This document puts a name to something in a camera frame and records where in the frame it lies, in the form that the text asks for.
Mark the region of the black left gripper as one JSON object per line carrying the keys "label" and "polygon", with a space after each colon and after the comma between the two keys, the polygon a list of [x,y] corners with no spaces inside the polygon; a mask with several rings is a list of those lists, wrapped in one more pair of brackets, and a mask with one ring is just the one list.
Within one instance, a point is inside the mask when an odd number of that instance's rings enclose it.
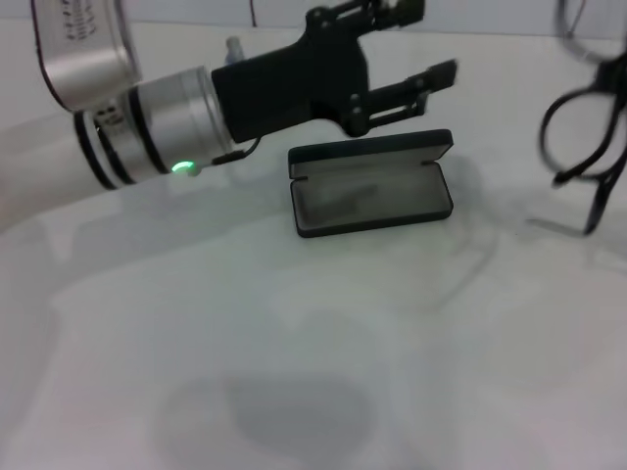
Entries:
{"label": "black left gripper", "polygon": [[341,125],[352,110],[352,134],[423,116],[430,95],[451,88],[458,61],[369,91],[359,38],[375,29],[420,23],[424,0],[348,1],[308,11],[293,44],[212,71],[224,122],[236,143],[314,119]]}

